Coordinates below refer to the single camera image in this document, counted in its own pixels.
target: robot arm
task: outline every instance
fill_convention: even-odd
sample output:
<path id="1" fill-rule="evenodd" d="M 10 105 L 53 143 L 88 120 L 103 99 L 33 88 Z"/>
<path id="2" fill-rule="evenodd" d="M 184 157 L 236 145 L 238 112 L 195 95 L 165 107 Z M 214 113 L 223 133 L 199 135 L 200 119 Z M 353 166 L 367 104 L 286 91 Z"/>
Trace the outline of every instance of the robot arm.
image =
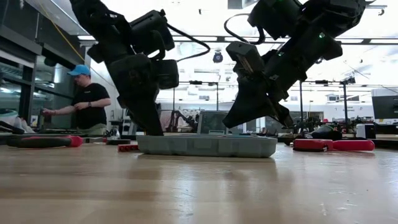
<path id="1" fill-rule="evenodd" d="M 97 63 L 105 63 L 119 92 L 119 104 L 129 109 L 134 122 L 148 135 L 163 135 L 155 99 L 159 90 L 178 86 L 177 61 L 163 60 L 165 52 L 175 47 L 169 29 L 207 48 L 187 58 L 207 54 L 209 46 L 169 25 L 163 10 L 128 22 L 100 0 L 70 2 L 80 25 L 98 41 L 88 55 Z M 148 57 L 156 51 L 156 56 Z"/>
<path id="2" fill-rule="evenodd" d="M 239 91 L 223 120 L 228 128 L 263 116 L 284 126 L 293 125 L 289 110 L 279 104 L 289 97 L 287 90 L 307 79 L 306 71 L 320 58 L 343 55 L 334 38 L 356 26 L 363 15 L 365 0 L 260 0 L 249 15 L 253 27 L 262 27 L 277 40 L 290 39 L 279 50 L 259 55 L 256 46 L 232 42 L 226 48 L 236 62 Z"/>

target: workbench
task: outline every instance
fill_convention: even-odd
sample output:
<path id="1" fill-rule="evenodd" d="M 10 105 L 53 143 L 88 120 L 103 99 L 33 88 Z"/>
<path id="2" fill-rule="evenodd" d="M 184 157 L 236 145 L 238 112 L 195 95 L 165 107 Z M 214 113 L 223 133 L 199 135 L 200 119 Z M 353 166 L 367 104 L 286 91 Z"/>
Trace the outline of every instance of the workbench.
<path id="1" fill-rule="evenodd" d="M 0 146 L 0 223 L 398 223 L 398 152 L 272 159 Z"/>

